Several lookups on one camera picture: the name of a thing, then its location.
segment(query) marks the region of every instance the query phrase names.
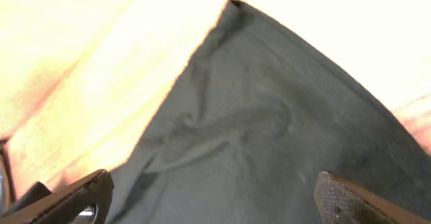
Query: light wood tabletop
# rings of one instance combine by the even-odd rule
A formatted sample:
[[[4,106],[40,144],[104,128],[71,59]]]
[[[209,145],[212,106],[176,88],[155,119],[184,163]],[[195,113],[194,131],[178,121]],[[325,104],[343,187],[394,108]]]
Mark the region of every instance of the light wood tabletop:
[[[431,0],[243,0],[431,149]],[[0,138],[17,197],[127,160],[226,0],[0,0]]]

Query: wooden surface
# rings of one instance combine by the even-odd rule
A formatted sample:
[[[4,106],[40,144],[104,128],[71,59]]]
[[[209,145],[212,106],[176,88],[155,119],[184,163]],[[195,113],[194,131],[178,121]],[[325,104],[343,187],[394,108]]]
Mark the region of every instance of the wooden surface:
[[[431,0],[245,0],[431,149]],[[127,160],[226,0],[0,0],[0,138],[17,196]]]

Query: wood grain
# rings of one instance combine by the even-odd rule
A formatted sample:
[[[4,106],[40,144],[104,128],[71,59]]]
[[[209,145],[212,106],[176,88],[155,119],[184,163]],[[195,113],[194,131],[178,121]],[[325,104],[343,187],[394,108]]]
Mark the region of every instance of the wood grain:
[[[245,0],[431,146],[431,0]],[[17,196],[126,161],[226,0],[0,0],[0,138]]]

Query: dark gray fabric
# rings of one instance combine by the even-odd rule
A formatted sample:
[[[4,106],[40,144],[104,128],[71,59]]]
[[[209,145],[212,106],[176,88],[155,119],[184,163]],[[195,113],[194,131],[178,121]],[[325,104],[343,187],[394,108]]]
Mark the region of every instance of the dark gray fabric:
[[[303,39],[229,1],[113,171],[108,223],[320,223],[323,170],[431,219],[430,158],[395,118]]]

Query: gray cloth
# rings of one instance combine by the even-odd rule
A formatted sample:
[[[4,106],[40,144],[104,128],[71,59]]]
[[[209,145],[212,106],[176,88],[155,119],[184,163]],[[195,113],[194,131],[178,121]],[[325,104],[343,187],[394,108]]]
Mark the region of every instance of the gray cloth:
[[[323,170],[431,219],[430,158],[388,110],[295,33],[229,1],[112,172],[107,223],[320,223]]]

